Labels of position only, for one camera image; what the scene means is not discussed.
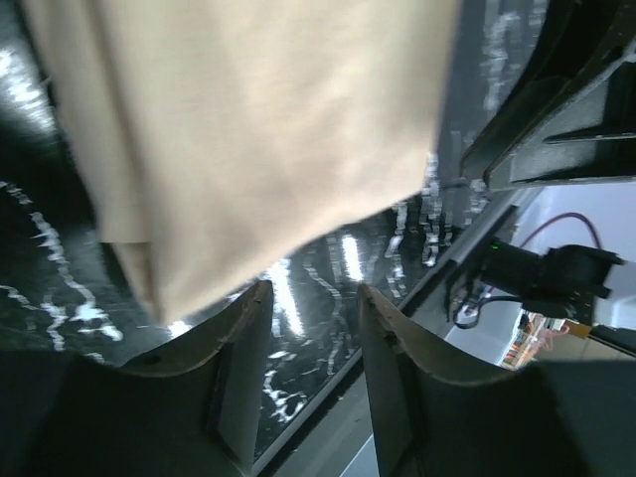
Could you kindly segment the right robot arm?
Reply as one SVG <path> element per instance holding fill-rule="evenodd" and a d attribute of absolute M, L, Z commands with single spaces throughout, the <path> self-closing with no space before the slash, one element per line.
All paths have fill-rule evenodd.
<path fill-rule="evenodd" d="M 493 191 L 635 175 L 635 5 L 552 1 L 529 62 L 461 160 Z M 569 244 L 544 255 L 493 243 L 480 280 L 528 311 L 594 323 L 617 254 Z"/>

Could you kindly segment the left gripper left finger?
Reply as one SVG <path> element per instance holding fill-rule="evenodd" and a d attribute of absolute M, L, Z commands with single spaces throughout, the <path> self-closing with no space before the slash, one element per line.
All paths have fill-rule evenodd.
<path fill-rule="evenodd" d="M 1 355 L 5 476 L 247 476 L 273 310 L 255 283 L 215 317 L 115 368 Z"/>

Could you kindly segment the tan polo shirt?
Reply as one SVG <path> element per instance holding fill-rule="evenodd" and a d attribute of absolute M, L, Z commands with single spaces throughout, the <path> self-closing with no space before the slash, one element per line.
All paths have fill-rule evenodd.
<path fill-rule="evenodd" d="M 457 1 L 22 9 L 100 237 L 163 324 L 425 184 Z"/>

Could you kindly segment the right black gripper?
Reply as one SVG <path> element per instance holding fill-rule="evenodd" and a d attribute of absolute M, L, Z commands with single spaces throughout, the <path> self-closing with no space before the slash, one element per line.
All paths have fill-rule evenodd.
<path fill-rule="evenodd" d="M 549 2 L 525 70 L 461 173 L 492 191 L 634 179 L 634 2 Z"/>

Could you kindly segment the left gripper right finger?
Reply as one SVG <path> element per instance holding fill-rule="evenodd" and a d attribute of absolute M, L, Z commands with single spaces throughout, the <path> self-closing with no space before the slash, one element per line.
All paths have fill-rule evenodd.
<path fill-rule="evenodd" d="M 371 286 L 358 298 L 382 475 L 634 474 L 633 361 L 508 371 L 411 321 Z"/>

